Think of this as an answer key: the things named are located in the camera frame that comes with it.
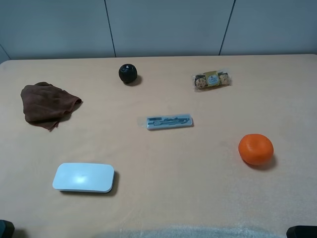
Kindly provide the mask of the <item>white mouse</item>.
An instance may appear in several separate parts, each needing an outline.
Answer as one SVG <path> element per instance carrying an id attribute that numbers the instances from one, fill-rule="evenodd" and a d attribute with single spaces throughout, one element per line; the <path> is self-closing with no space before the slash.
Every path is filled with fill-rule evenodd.
<path id="1" fill-rule="evenodd" d="M 107 164 L 63 163 L 53 179 L 59 191 L 108 193 L 114 180 L 114 168 Z"/>

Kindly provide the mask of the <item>black object bottom right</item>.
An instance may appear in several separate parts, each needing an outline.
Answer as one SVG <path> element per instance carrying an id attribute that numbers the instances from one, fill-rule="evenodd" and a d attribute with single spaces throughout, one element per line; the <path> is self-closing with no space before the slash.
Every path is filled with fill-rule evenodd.
<path id="1" fill-rule="evenodd" d="M 294 226 L 286 232 L 287 238 L 317 238 L 317 226 Z"/>

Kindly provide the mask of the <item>black object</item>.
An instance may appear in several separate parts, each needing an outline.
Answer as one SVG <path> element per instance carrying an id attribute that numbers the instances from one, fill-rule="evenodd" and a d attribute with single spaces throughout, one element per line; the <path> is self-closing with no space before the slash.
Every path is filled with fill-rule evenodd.
<path id="1" fill-rule="evenodd" d="M 287 238 L 317 238 L 317 226 L 294 226 L 286 232 Z"/>
<path id="2" fill-rule="evenodd" d="M 15 227 L 12 222 L 0 220 L 0 238 L 12 238 Z"/>

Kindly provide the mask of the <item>black object bottom left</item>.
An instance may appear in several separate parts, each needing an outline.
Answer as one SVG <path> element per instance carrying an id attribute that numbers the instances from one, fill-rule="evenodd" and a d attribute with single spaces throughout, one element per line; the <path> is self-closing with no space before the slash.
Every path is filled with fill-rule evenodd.
<path id="1" fill-rule="evenodd" d="M 0 220 L 0 238 L 12 238 L 15 227 L 12 222 Z"/>

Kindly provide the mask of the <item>grey plastic tool case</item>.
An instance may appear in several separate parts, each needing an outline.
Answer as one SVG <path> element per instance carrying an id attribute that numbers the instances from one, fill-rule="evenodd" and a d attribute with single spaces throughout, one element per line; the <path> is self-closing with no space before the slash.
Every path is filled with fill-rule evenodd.
<path id="1" fill-rule="evenodd" d="M 149 131 L 187 128 L 194 126 L 194 122 L 190 114 L 143 117 L 137 119 L 137 124 L 138 126 L 144 127 Z"/>

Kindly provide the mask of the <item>black round ball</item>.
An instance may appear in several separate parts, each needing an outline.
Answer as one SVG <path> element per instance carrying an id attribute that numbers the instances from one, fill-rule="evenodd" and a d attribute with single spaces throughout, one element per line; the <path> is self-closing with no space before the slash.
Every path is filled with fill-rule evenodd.
<path id="1" fill-rule="evenodd" d="M 125 84 L 134 82 L 138 77 L 137 69 L 132 64 L 124 64 L 118 71 L 119 78 Z"/>

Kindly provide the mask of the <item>chocolate candy pack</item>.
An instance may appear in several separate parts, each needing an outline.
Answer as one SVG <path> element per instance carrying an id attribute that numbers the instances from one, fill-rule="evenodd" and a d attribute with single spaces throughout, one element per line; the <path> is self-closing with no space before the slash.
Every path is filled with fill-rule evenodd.
<path id="1" fill-rule="evenodd" d="M 197 92 L 221 88 L 232 84 L 228 71 L 216 70 L 195 74 L 192 76 L 194 90 Z"/>

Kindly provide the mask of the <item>orange mandarin fruit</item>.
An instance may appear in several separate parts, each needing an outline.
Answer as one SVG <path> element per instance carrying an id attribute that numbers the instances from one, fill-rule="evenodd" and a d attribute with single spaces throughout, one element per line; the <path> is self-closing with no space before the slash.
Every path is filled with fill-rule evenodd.
<path id="1" fill-rule="evenodd" d="M 262 134 L 247 134 L 240 140 L 238 151 L 245 163 L 260 166 L 272 160 L 274 147 Z"/>

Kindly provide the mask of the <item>brown crumpled cloth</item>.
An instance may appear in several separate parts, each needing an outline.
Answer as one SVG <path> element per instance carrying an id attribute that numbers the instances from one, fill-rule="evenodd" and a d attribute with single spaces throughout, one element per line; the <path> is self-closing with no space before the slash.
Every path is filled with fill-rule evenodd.
<path id="1" fill-rule="evenodd" d="M 79 97 L 47 82 L 26 85 L 20 96 L 25 120 L 48 131 L 58 127 L 82 103 Z"/>

